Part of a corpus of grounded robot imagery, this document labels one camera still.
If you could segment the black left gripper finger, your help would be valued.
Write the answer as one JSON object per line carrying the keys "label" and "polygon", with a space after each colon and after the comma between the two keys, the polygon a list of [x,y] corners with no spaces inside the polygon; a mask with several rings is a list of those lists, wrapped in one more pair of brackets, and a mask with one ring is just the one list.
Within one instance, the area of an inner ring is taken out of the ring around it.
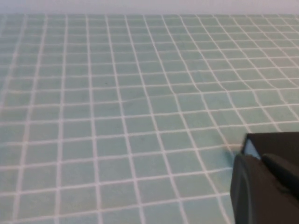
{"label": "black left gripper finger", "polygon": [[297,224],[299,167],[274,154],[239,154],[230,197],[237,224]]}

